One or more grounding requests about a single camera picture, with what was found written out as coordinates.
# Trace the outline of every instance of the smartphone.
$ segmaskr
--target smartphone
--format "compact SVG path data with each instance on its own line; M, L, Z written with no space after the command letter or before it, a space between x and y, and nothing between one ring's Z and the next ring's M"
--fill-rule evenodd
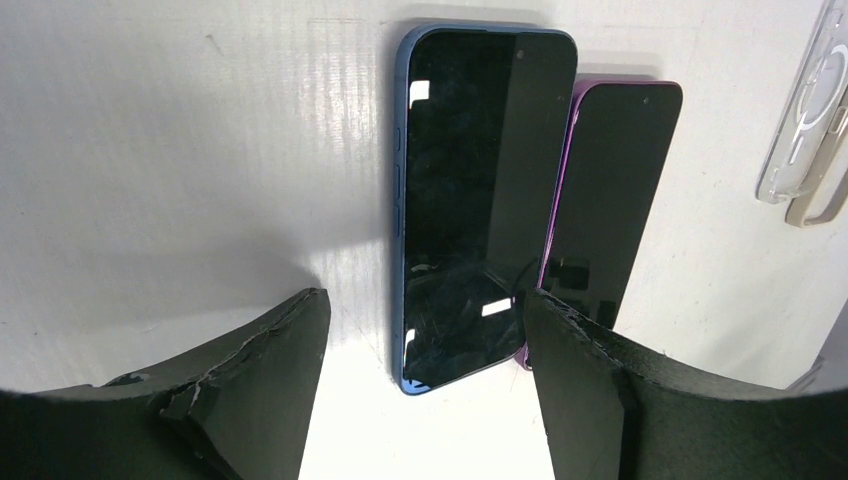
M612 328L683 103L680 85L581 80L540 286ZM525 361L527 357L518 358Z
M430 391L525 342L577 48L553 30L429 25L396 66L393 370Z

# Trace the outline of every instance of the purple smartphone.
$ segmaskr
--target purple smartphone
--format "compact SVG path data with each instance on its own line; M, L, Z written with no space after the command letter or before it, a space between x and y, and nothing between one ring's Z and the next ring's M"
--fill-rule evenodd
M674 82L592 78L572 98L537 287L612 328L683 92ZM530 368L526 345L515 358Z

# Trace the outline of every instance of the clear phone case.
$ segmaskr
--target clear phone case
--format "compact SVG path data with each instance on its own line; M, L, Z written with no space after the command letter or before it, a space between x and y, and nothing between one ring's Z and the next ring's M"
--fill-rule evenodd
M826 0L763 168L757 198L804 195L804 179L832 128L848 86L848 0Z

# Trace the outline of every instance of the phone frame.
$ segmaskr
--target phone frame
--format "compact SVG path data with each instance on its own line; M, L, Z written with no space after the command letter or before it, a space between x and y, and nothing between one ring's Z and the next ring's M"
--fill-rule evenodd
M486 23L435 23L428 25L421 25L413 28L406 36L401 40L400 46L398 47L397 56L395 58L395 73L394 73L394 90L395 90L395 106L394 106L394 128L392 131L393 141L394 141L394 188L393 188L393 224L392 224L392 252L391 252L391 309L390 314L392 316L392 375L398 383L401 391L407 395L420 395L422 393L433 390L434 388L439 388L444 385L448 385L450 383L455 382L461 378L464 378L468 375L473 375L483 369L489 368L493 365L497 365L498 363L503 363L513 358L515 355L510 355L503 360L498 362L486 365L478 370L473 372L469 372L463 377L459 377L450 382L444 383L437 387L417 387L410 384L406 384L403 379L403 364L404 364L404 356L406 354L406 339L402 338L405 335L404 332L404 297L406 290L406 281L404 278L404 266L405 266L405 258L404 258L404 250L405 250L405 232L406 232L406 163L407 163L407 125L409 120L409 88L407 85L409 84L409 64L412 60L412 51L415 49L415 46L418 45L418 42L423 40L430 34L440 32L440 31L479 31L481 33L513 33L513 34L522 34L522 33L535 33L535 34L552 34L552 35L562 35L574 45L575 51L575 65L577 63L577 46L574 43L574 39L568 35L567 33L561 30L555 29L546 29L546 28L535 28L530 26L512 26L512 25L499 25L499 24L486 24ZM557 189L559 188L561 182L557 183Z

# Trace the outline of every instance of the phone screen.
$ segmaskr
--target phone screen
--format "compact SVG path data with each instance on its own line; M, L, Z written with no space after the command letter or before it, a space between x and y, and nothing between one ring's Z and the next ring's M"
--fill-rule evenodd
M401 385L422 393L523 345L576 70L558 33L437 30L411 53Z
M682 101L674 83L601 83L575 105L543 288L607 328L624 297Z

